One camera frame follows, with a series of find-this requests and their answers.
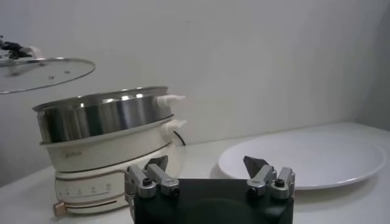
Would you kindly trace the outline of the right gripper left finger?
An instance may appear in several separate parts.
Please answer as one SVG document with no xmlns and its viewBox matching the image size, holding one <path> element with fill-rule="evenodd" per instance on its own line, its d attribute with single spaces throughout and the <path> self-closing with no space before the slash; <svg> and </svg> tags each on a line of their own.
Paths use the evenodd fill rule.
<svg viewBox="0 0 390 224">
<path fill-rule="evenodd" d="M 128 196 L 153 198 L 159 192 L 175 198 L 180 194 L 179 180 L 166 173 L 168 157 L 150 159 L 143 168 L 130 165 L 124 176 L 124 192 Z"/>
</svg>

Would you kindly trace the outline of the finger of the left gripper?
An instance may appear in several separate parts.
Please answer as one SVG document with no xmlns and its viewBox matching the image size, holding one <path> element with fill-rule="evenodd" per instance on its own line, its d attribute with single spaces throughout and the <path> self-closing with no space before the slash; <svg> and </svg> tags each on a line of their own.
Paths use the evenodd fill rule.
<svg viewBox="0 0 390 224">
<path fill-rule="evenodd" d="M 18 43 L 4 41 L 4 37 L 1 35 L 1 50 L 6 51 L 6 57 L 9 59 L 17 60 L 19 58 L 32 57 L 28 54 L 24 48 Z"/>
</svg>

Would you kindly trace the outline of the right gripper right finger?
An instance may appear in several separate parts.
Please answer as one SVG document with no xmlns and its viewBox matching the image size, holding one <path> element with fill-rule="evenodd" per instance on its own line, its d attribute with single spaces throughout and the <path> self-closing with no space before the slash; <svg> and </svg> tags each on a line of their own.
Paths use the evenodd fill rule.
<svg viewBox="0 0 390 224">
<path fill-rule="evenodd" d="M 244 165 L 250 178 L 247 180 L 247 196 L 249 198 L 262 197 L 270 193 L 277 200 L 292 198 L 295 191 L 296 175 L 289 167 L 282 167 L 277 173 L 274 166 L 264 159 L 245 156 Z"/>
</svg>

